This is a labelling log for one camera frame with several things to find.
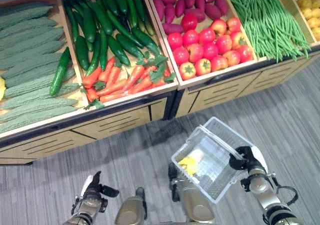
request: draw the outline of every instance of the red tomato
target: red tomato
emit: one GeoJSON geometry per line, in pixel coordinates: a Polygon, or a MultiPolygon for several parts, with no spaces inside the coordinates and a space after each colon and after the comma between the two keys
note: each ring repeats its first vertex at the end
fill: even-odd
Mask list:
{"type": "Polygon", "coordinates": [[[182,36],[181,36],[181,34],[178,33],[178,32],[171,33],[168,36],[168,42],[169,42],[170,48],[172,50],[175,50],[175,49],[181,47],[182,46],[182,36]]]}
{"type": "Polygon", "coordinates": [[[228,60],[223,56],[217,55],[211,60],[211,72],[226,69],[227,67],[228,60]]]}
{"type": "Polygon", "coordinates": [[[196,69],[191,62],[185,62],[179,67],[182,80],[192,79],[196,76],[196,69]]]}
{"type": "Polygon", "coordinates": [[[248,45],[244,45],[237,49],[240,54],[240,63],[245,63],[254,59],[254,52],[248,45]]]}
{"type": "Polygon", "coordinates": [[[194,65],[195,74],[197,76],[211,73],[211,62],[208,59],[202,58],[194,65]]]}
{"type": "Polygon", "coordinates": [[[223,56],[228,60],[229,67],[238,65],[240,63],[240,53],[238,51],[228,51],[223,54],[223,56]]]}
{"type": "Polygon", "coordinates": [[[227,24],[222,19],[217,19],[211,23],[210,28],[215,31],[215,35],[218,38],[226,33],[227,24]]]}
{"type": "Polygon", "coordinates": [[[213,59],[218,55],[218,48],[214,43],[207,43],[203,46],[203,58],[204,59],[213,59]]]}
{"type": "Polygon", "coordinates": [[[198,43],[199,34],[196,32],[196,30],[189,30],[183,35],[182,40],[183,46],[188,47],[191,44],[198,43]]]}
{"type": "Polygon", "coordinates": [[[187,50],[190,53],[189,62],[191,63],[196,63],[204,56],[204,48],[198,43],[191,44],[187,50]]]}
{"type": "Polygon", "coordinates": [[[199,33],[199,43],[200,44],[209,44],[216,39],[216,33],[210,27],[203,29],[199,33]]]}
{"type": "Polygon", "coordinates": [[[174,60],[178,66],[183,63],[188,62],[188,60],[189,60],[189,52],[183,46],[176,48],[173,51],[173,56],[174,56],[174,60]]]}
{"type": "Polygon", "coordinates": [[[232,40],[229,35],[222,35],[215,42],[215,45],[218,48],[219,54],[225,54],[230,51],[232,48],[232,40]]]}
{"type": "Polygon", "coordinates": [[[229,18],[228,21],[226,21],[226,24],[228,26],[228,30],[232,33],[239,32],[241,28],[241,21],[237,17],[229,18]]]}
{"type": "Polygon", "coordinates": [[[181,26],[183,27],[184,32],[196,29],[197,17],[191,13],[184,15],[181,20],[181,26]]]}
{"type": "Polygon", "coordinates": [[[237,50],[241,46],[246,44],[245,35],[240,31],[233,32],[230,35],[230,38],[231,38],[231,41],[232,41],[232,50],[237,50]]]}

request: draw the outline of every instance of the plastic basket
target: plastic basket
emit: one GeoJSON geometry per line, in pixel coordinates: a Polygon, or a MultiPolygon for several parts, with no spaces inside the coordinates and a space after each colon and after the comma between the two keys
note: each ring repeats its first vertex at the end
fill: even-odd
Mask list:
{"type": "Polygon", "coordinates": [[[213,203],[224,196],[228,188],[246,171],[229,166],[230,153],[241,156],[236,148],[254,145],[216,117],[198,126],[185,144],[171,157],[178,169],[213,203]],[[190,175],[179,162],[193,151],[201,151],[196,172],[190,175]]]}

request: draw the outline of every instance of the gray carpet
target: gray carpet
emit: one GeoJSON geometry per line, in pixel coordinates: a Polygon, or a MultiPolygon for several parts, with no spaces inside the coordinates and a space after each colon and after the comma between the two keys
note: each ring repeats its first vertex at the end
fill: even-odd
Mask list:
{"type": "MultiPolygon", "coordinates": [[[[277,87],[171,121],[153,122],[31,166],[0,167],[0,224],[57,225],[69,216],[89,174],[120,190],[97,225],[113,224],[136,187],[146,191],[146,224],[184,221],[171,201],[167,165],[193,129],[216,116],[258,146],[282,185],[298,189],[291,206],[306,225],[320,222],[320,60],[277,87]]],[[[289,192],[281,195],[284,201],[289,192]]],[[[262,212],[240,183],[213,207],[221,225],[262,225],[262,212]]]]}

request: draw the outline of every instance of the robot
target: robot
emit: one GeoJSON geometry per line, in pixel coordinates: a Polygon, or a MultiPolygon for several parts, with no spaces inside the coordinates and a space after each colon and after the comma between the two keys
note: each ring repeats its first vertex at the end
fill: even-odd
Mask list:
{"type": "MultiPolygon", "coordinates": [[[[260,152],[254,146],[238,147],[236,151],[242,159],[236,159],[230,154],[229,165],[235,170],[247,170],[248,177],[242,179],[241,185],[246,192],[251,192],[258,200],[262,211],[263,221],[267,225],[303,225],[294,215],[289,205],[298,199],[297,191],[290,186],[279,185],[274,173],[268,174],[267,164],[260,152]],[[295,193],[294,198],[283,203],[278,198],[279,189],[290,189],[295,193]]],[[[93,225],[97,214],[104,213],[108,197],[116,197],[119,191],[100,184],[100,171],[89,176],[85,181],[80,197],[75,197],[72,206],[72,217],[64,225],[93,225]]],[[[172,200],[181,202],[186,215],[186,222],[162,222],[161,225],[202,225],[213,224],[215,216],[208,199],[186,179],[173,163],[168,168],[169,187],[172,200]]],[[[124,201],[115,219],[116,225],[143,225],[147,219],[147,204],[145,191],[142,187],[136,190],[133,197],[124,201]]]]}

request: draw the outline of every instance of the produce display stand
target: produce display stand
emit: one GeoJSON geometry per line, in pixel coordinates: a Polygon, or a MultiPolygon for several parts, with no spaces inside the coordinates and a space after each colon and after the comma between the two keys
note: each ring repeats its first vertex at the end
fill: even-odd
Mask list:
{"type": "MultiPolygon", "coordinates": [[[[75,47],[71,39],[71,27],[62,0],[12,0],[1,2],[0,7],[30,2],[44,2],[53,5],[48,16],[58,22],[58,27],[63,26],[66,46],[70,49],[76,75],[73,82],[81,84],[84,74],[76,58],[75,47]]],[[[152,38],[157,39],[164,56],[168,57],[152,12],[150,12],[150,18],[155,31],[152,38]]],[[[174,71],[170,61],[167,62],[167,66],[171,72],[174,71]]],[[[175,78],[172,83],[106,102],[105,107],[101,109],[91,107],[89,110],[83,109],[89,103],[87,96],[78,89],[67,96],[78,100],[76,105],[79,109],[77,111],[1,133],[0,165],[28,164],[39,158],[83,146],[151,121],[166,119],[170,113],[177,87],[178,82],[175,78]]]]}
{"type": "MultiPolygon", "coordinates": [[[[174,70],[179,81],[178,92],[173,103],[170,113],[170,118],[181,117],[187,114],[194,113],[215,105],[249,95],[251,93],[261,91],[280,83],[285,82],[293,77],[309,64],[320,57],[320,43],[316,41],[312,31],[300,11],[296,0],[280,0],[283,6],[293,15],[298,22],[301,30],[310,44],[311,50],[309,58],[300,57],[297,61],[289,57],[285,57],[282,62],[276,63],[275,59],[267,59],[261,57],[257,59],[254,55],[254,60],[241,63],[236,66],[228,67],[223,70],[211,72],[206,75],[198,76],[189,80],[183,80],[179,67],[177,66],[173,52],[168,43],[167,35],[163,29],[162,22],[158,16],[153,0],[148,0],[156,21],[158,22],[161,35],[163,37],[166,49],[169,53],[174,70]]],[[[227,20],[231,17],[238,17],[237,12],[230,0],[226,0],[229,5],[229,10],[226,16],[222,19],[227,20]]],[[[180,18],[173,20],[174,24],[179,24],[180,18]]],[[[201,31],[207,28],[212,23],[212,20],[206,18],[199,23],[196,30],[201,31]]],[[[245,34],[245,41],[250,46],[250,41],[246,36],[243,27],[241,31],[245,34]]]]}

